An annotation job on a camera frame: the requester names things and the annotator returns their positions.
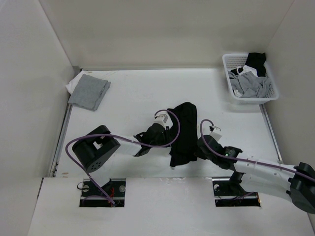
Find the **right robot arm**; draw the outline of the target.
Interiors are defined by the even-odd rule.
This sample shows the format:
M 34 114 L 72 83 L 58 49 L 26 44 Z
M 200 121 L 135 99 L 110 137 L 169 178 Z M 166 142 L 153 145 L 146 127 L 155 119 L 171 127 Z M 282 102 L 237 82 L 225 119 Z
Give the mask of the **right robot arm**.
M 315 171 L 307 163 L 297 166 L 239 158 L 242 150 L 222 147 L 212 136 L 197 141 L 197 157 L 209 160 L 221 169 L 233 172 L 228 189 L 233 194 L 258 192 L 293 203 L 300 210 L 315 212 Z

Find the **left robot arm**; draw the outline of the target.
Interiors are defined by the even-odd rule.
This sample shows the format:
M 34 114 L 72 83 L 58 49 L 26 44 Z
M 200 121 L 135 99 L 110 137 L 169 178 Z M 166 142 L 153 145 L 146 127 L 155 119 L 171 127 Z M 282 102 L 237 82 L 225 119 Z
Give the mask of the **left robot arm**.
M 139 157 L 153 148 L 169 147 L 177 140 L 180 131 L 178 124 L 164 126 L 153 123 L 147 131 L 126 137 L 114 135 L 105 125 L 101 125 L 75 141 L 72 151 L 84 171 L 95 181 L 94 191 L 105 196 L 110 192 L 108 181 L 113 175 L 103 174 L 101 168 L 114 154 Z

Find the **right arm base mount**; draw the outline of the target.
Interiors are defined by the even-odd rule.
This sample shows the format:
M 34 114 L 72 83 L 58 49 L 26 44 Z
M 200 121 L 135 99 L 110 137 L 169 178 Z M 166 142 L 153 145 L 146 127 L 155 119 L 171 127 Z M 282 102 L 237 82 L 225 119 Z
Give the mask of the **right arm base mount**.
M 212 179 L 216 207 L 260 207 L 258 193 L 247 192 L 240 186 L 242 176 L 234 172 L 231 177 Z

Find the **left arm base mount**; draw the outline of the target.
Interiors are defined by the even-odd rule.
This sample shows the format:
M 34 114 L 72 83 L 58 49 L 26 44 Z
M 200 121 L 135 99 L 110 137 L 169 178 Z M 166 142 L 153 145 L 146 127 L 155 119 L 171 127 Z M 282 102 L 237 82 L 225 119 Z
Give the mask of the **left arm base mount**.
M 104 186 L 105 191 L 115 202 L 106 199 L 104 193 L 90 179 L 77 184 L 80 191 L 79 207 L 124 207 L 126 194 L 126 179 L 110 179 Z

